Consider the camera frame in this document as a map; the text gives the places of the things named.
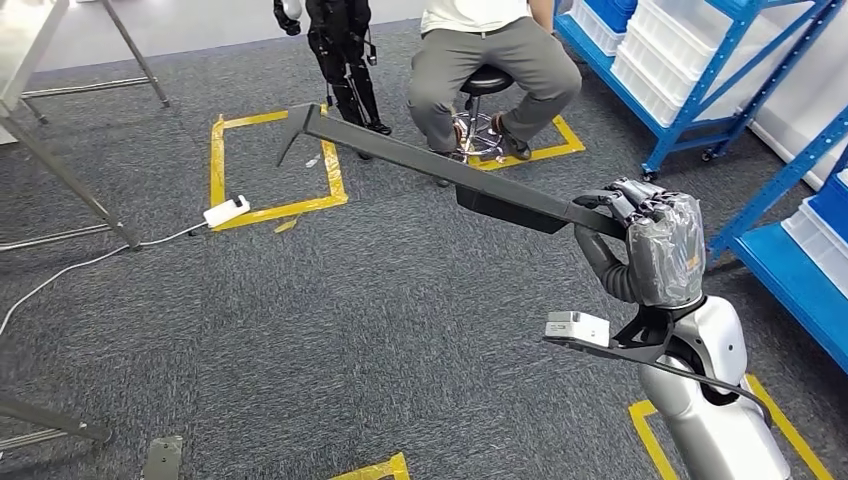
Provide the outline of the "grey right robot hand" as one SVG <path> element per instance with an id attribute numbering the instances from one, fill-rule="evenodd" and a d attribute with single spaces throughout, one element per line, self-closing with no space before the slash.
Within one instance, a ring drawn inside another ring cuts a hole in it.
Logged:
<path id="1" fill-rule="evenodd" d="M 574 199 L 588 209 L 605 206 L 625 229 L 628 262 L 600 234 L 577 225 L 574 237 L 603 288 L 627 302 L 680 309 L 703 298 L 705 241 L 699 201 L 660 186 L 620 178 Z"/>

